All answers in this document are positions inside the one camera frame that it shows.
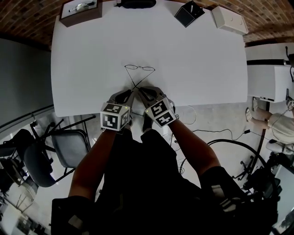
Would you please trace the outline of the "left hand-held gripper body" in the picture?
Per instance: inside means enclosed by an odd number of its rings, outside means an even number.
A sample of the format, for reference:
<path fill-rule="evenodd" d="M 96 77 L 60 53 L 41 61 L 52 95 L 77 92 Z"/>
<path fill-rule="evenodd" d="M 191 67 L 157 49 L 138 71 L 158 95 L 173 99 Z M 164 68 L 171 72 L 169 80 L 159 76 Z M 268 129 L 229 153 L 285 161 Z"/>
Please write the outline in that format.
<path fill-rule="evenodd" d="M 101 128 L 120 131 L 130 121 L 129 106 L 103 103 L 100 111 Z"/>

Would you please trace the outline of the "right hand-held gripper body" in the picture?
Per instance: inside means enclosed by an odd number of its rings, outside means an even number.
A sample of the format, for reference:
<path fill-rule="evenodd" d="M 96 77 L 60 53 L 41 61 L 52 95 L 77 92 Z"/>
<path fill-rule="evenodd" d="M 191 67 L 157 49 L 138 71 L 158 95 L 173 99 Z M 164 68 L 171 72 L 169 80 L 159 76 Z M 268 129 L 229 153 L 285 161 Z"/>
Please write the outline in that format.
<path fill-rule="evenodd" d="M 147 108 L 145 113 L 161 128 L 176 120 L 172 103 L 167 97 Z"/>

